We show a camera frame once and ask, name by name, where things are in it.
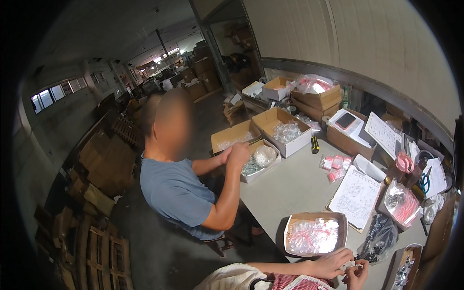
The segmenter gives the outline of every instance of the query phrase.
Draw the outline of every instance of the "green bottle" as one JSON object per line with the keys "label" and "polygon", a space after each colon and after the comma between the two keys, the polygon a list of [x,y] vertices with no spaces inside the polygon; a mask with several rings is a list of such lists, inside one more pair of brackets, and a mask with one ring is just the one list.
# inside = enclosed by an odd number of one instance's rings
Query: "green bottle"
{"label": "green bottle", "polygon": [[348,109],[348,87],[345,87],[345,91],[343,92],[343,108]]}

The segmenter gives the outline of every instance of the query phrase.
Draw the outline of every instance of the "scissors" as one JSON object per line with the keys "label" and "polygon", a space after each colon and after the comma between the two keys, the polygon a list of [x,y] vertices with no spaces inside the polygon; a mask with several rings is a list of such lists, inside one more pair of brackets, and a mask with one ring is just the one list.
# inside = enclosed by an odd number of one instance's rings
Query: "scissors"
{"label": "scissors", "polygon": [[432,167],[429,168],[429,171],[427,172],[427,174],[423,173],[422,174],[422,177],[419,179],[419,187],[420,189],[422,189],[422,191],[424,193],[427,193],[429,192],[429,189],[430,189],[430,172],[432,170]]}

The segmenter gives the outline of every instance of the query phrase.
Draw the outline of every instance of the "hand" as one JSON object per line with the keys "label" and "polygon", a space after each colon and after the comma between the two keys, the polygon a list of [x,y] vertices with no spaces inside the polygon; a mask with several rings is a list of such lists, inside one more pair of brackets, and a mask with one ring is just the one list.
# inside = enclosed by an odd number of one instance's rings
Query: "hand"
{"label": "hand", "polygon": [[361,290],[368,277],[369,261],[357,260],[355,264],[362,265],[362,268],[348,267],[345,270],[347,275],[342,279],[343,284],[347,284],[347,290]]}
{"label": "hand", "polygon": [[222,151],[220,155],[221,164],[227,163],[227,158],[229,157],[229,154],[231,153],[231,151],[232,151],[232,146],[229,146],[227,147],[226,150]]}
{"label": "hand", "polygon": [[230,154],[227,157],[227,165],[232,167],[238,167],[242,170],[245,163],[250,158],[250,149],[248,148],[248,142],[235,143],[232,145]]}
{"label": "hand", "polygon": [[338,248],[314,261],[313,271],[310,275],[316,278],[333,279],[338,275],[345,274],[345,271],[339,268],[348,261],[354,261],[353,252],[347,248]]}

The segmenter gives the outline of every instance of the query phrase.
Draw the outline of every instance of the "smartphone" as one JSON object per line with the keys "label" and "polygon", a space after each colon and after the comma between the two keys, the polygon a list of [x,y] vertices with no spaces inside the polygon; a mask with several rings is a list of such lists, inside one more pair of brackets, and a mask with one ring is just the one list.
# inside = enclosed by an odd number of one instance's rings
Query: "smartphone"
{"label": "smartphone", "polygon": [[353,122],[356,120],[356,118],[351,115],[350,113],[345,113],[343,116],[338,118],[338,120],[335,122],[338,126],[340,126],[343,130],[346,130]]}

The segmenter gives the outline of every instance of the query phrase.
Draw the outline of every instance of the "white table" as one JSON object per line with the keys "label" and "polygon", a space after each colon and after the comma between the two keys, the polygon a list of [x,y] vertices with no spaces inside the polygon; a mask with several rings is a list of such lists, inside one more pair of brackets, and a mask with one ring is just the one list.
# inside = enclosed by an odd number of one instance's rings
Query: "white table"
{"label": "white table", "polygon": [[[290,262],[299,261],[301,258],[291,257],[284,250],[283,232],[288,217],[293,213],[323,211],[341,182],[329,184],[327,173],[319,168],[319,162],[322,155],[344,153],[322,139],[318,138],[318,141],[319,153],[312,154],[311,145],[308,144],[290,157],[282,158],[280,164],[250,184],[240,185],[242,201]],[[374,164],[384,168],[378,162],[374,161]],[[351,226],[348,227],[346,247],[355,254],[366,238],[371,221],[372,217],[362,233]],[[425,241],[421,222],[416,219],[411,228],[399,235],[395,250],[412,243],[425,245]],[[382,289],[384,280],[388,279],[390,261],[391,256],[388,260],[369,267],[369,278],[363,289]],[[346,289],[341,282],[342,278],[343,276],[338,277],[337,289]]]}

